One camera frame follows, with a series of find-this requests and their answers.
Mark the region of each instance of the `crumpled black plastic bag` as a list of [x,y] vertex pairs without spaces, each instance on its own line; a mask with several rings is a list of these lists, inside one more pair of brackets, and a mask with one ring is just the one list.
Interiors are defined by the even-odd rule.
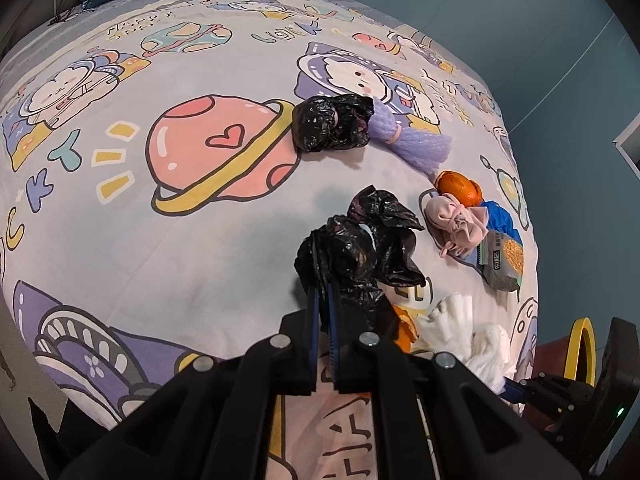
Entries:
[[416,244],[412,229],[422,231],[424,227],[393,193],[366,187],[351,201],[347,216],[371,229],[380,282],[389,286],[426,285],[423,273],[411,259]]
[[357,94],[313,96],[293,108],[293,143],[303,152],[350,150],[369,142],[373,100]]
[[[334,280],[343,308],[363,311],[370,330],[396,339],[399,319],[377,281],[391,286],[426,284],[410,258],[415,247],[411,229],[422,229],[411,211],[392,193],[367,187],[351,202],[348,216],[329,218],[300,245],[294,267],[303,288],[316,286],[326,298],[327,285]],[[321,310],[320,315],[326,326],[327,313]]]

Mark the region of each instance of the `bed sheet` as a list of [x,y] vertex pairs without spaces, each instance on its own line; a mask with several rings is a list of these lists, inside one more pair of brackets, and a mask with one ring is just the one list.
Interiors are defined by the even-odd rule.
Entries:
[[[28,348],[85,412],[111,428],[196,356],[237,356],[277,332],[305,304],[300,242],[364,187],[424,223],[433,183],[391,152],[292,145],[296,103],[363,88],[399,123],[450,135],[441,169],[478,182],[524,242],[522,288],[496,292],[424,230],[414,261],[427,286],[386,294],[413,318],[470,294],[474,318],[510,335],[516,378],[530,374],[537,249],[477,74],[356,2],[118,0],[41,27],[0,67],[2,291]],[[322,359],[314,396],[278,400],[272,480],[376,477],[369,398],[334,394]]]

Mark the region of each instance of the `yellow ring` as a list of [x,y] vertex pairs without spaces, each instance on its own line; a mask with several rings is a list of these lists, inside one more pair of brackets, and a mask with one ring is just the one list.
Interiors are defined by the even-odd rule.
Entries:
[[567,379],[576,380],[578,373],[578,361],[580,360],[580,344],[584,341],[586,359],[586,377],[584,380],[591,386],[596,385],[596,338],[593,333],[593,325],[588,317],[576,319],[569,336],[569,348],[564,362],[564,376]]

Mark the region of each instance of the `metal screw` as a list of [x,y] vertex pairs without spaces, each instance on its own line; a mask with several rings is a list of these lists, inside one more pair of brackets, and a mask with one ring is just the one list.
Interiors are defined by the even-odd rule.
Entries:
[[453,357],[449,352],[440,352],[436,355],[436,364],[448,370],[449,368],[453,368],[456,365],[456,358]]
[[375,346],[380,342],[380,336],[375,332],[363,332],[358,336],[358,341],[364,346]]
[[197,372],[208,372],[213,368],[213,365],[215,363],[216,362],[213,360],[213,358],[209,357],[208,355],[201,355],[194,360],[193,368]]
[[286,334],[276,334],[269,339],[269,344],[274,348],[286,348],[291,344],[291,338]]

